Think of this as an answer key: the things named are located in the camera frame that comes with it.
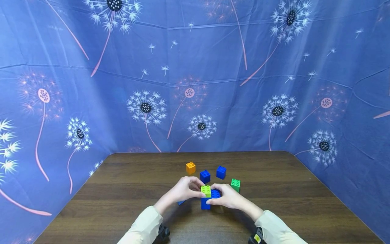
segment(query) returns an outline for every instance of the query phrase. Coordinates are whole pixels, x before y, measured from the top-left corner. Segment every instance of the beige sleeve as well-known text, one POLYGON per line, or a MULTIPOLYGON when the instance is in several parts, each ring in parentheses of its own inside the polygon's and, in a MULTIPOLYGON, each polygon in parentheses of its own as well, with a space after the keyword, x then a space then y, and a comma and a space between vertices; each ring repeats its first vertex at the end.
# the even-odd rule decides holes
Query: beige sleeve
POLYGON ((134 221, 130 230, 117 244, 152 244, 158 235, 158 228, 163 222, 153 206, 147 207, 134 221))
POLYGON ((263 229, 264 241, 267 244, 307 244, 293 232, 278 216, 265 210, 255 222, 256 227, 263 229))

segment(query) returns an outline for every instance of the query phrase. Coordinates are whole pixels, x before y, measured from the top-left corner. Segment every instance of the person's right hand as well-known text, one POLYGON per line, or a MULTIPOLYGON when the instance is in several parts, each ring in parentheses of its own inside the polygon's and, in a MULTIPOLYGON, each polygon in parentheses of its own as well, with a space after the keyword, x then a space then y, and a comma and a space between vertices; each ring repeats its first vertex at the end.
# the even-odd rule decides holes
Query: person's right hand
POLYGON ((241 196, 236 190, 227 184, 213 184, 211 189, 218 189, 222 196, 220 198, 208 199, 206 204, 210 205, 222 205, 227 208, 239 209, 245 202, 245 198, 241 196))

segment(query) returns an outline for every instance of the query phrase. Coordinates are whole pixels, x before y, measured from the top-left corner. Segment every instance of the lime green lego brick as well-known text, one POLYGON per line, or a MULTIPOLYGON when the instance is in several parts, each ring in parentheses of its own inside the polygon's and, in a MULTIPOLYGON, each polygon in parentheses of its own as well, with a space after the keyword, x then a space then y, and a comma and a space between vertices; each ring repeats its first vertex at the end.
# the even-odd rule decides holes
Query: lime green lego brick
POLYGON ((240 180, 232 179, 232 183, 230 185, 234 190, 236 190, 236 192, 240 192, 240 184, 241 184, 240 180))
POLYGON ((204 194, 206 194, 206 197, 207 198, 210 198, 211 197, 211 188, 209 185, 202 185, 200 187, 200 191, 204 194))

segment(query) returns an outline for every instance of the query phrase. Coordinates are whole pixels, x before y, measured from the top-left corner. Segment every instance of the wood grain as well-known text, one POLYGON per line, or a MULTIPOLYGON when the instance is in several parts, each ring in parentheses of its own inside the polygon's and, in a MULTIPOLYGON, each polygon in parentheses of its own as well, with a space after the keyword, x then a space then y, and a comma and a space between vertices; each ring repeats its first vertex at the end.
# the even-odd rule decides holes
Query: wood grain
MULTIPOLYGON (((269 209, 308 243, 383 243, 302 163, 287 152, 118 153, 109 156, 48 226, 37 244, 117 243, 138 214, 180 177, 185 164, 196 176, 207 169, 212 183, 241 180, 240 193, 269 209), (219 165, 225 180, 215 177, 219 165)), ((237 210, 199 199, 174 205, 164 215, 171 244, 248 243, 254 223, 237 210)))

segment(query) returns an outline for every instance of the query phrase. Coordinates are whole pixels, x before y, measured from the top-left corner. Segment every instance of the blue curtain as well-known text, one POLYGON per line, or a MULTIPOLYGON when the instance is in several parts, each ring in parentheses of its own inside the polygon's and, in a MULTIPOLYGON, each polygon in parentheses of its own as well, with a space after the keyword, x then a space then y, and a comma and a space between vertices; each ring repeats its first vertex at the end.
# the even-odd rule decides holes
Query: blue curtain
POLYGON ((0 1, 0 242, 34 242, 111 153, 285 150, 390 243, 389 14, 0 1))

